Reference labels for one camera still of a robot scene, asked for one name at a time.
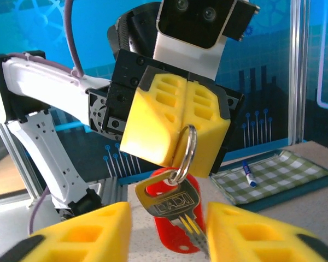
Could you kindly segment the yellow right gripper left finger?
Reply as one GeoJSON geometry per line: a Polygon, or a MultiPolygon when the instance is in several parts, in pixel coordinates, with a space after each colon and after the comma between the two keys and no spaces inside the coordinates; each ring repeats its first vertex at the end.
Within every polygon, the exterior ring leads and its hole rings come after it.
{"type": "Polygon", "coordinates": [[[131,230],[130,204],[118,202],[38,230],[0,261],[127,261],[131,230]]]}

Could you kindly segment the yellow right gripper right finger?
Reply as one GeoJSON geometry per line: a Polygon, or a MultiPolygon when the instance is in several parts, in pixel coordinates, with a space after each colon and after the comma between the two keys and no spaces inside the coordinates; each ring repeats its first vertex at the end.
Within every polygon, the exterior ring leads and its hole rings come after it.
{"type": "Polygon", "coordinates": [[[328,245],[312,232],[239,207],[209,202],[212,261],[328,261],[328,245]]]}

